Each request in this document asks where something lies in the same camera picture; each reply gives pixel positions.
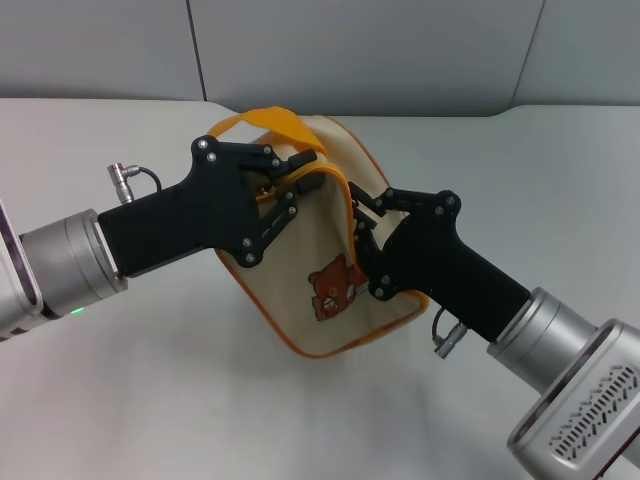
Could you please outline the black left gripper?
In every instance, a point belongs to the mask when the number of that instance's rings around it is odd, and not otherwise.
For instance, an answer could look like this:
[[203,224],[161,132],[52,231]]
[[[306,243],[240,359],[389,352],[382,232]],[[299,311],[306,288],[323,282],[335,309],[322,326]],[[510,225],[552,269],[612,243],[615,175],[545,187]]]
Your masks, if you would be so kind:
[[98,222],[117,271],[134,278],[205,249],[220,249],[251,268],[298,214],[301,196],[324,185],[310,174],[275,191],[260,217],[247,172],[285,176],[318,159],[313,149],[281,158],[269,144],[191,145],[192,165],[179,183],[102,212]]

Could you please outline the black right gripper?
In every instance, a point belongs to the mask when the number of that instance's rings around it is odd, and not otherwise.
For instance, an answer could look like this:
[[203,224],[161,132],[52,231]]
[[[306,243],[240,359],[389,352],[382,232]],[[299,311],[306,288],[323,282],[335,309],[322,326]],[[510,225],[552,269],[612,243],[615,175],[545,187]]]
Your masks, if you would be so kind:
[[[389,301],[400,292],[421,292],[488,342],[529,301],[527,288],[462,242],[456,229],[461,200],[454,192],[387,188],[372,197],[354,182],[348,186],[356,260],[374,298]],[[374,230],[388,211],[407,216],[379,247]]]

